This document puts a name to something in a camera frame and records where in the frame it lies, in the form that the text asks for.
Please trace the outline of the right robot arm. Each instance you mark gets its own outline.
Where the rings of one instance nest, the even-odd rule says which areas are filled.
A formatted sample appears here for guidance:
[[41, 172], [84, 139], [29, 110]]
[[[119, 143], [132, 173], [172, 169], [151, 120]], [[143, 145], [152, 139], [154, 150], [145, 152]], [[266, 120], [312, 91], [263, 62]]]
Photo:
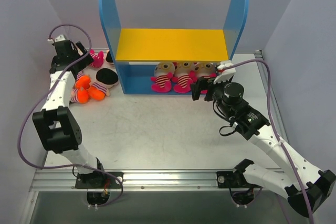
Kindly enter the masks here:
[[267, 154], [282, 173], [267, 170], [244, 159], [234, 167], [233, 181], [239, 187], [257, 185], [287, 199], [303, 217], [310, 217], [330, 196], [335, 174], [321, 170], [302, 157], [276, 134], [258, 110], [244, 100], [244, 87], [236, 82], [215, 83], [213, 78], [199, 78], [191, 85], [192, 99], [198, 100], [206, 91], [205, 101], [212, 101], [219, 117], [229, 123], [234, 133]]

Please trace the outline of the pink plush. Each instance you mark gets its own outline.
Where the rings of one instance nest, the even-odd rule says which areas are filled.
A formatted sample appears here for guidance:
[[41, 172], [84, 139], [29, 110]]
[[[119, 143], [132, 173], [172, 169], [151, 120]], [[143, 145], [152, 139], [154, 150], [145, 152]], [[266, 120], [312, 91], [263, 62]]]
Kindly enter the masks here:
[[191, 84], [194, 83], [195, 64], [193, 62], [175, 62], [175, 72], [172, 81], [175, 83], [176, 93], [188, 93], [191, 91]]

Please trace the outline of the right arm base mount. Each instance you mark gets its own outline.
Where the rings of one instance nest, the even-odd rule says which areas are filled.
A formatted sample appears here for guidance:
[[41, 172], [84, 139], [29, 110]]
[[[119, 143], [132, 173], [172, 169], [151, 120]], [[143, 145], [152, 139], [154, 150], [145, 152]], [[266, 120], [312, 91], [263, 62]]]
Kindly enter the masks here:
[[252, 160], [244, 159], [232, 170], [222, 170], [216, 172], [218, 188], [251, 188], [253, 185], [248, 183], [243, 176], [243, 172], [249, 165], [254, 164]]

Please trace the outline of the white plush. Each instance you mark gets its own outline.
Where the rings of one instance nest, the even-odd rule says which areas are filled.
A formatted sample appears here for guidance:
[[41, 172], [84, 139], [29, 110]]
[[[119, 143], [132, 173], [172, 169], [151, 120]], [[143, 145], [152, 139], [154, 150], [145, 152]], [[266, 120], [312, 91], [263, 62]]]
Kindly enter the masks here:
[[103, 51], [99, 51], [98, 53], [96, 53], [93, 49], [91, 49], [89, 53], [93, 59], [93, 62], [90, 64], [90, 67], [95, 68], [95, 69], [100, 68], [104, 63]]
[[215, 66], [211, 62], [198, 62], [195, 64], [194, 83], [198, 78], [215, 78], [217, 77]]
[[151, 89], [158, 93], [167, 93], [172, 89], [172, 77], [175, 73], [173, 62], [160, 62], [154, 69], [154, 76], [151, 77], [153, 82]]

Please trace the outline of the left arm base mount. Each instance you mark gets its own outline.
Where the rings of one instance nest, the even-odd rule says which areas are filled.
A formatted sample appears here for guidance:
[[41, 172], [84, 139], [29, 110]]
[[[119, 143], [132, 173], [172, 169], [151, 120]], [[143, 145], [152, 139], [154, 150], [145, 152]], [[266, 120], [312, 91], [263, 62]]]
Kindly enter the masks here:
[[123, 172], [92, 172], [89, 174], [77, 174], [76, 189], [121, 189]]

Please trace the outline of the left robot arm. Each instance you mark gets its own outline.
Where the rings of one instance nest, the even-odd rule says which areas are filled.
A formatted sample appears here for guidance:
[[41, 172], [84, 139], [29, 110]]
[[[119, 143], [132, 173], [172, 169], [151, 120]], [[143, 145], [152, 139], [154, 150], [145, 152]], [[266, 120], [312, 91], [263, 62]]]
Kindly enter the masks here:
[[87, 175], [94, 188], [106, 183], [106, 174], [98, 158], [92, 156], [82, 145], [82, 131], [69, 109], [75, 98], [74, 86], [77, 75], [93, 62], [90, 55], [72, 67], [66, 67], [80, 58], [77, 46], [59, 35], [54, 42], [56, 56], [53, 57], [50, 73], [50, 94], [41, 111], [33, 113], [32, 120], [45, 150], [65, 157], [71, 164], [78, 164], [79, 175]]

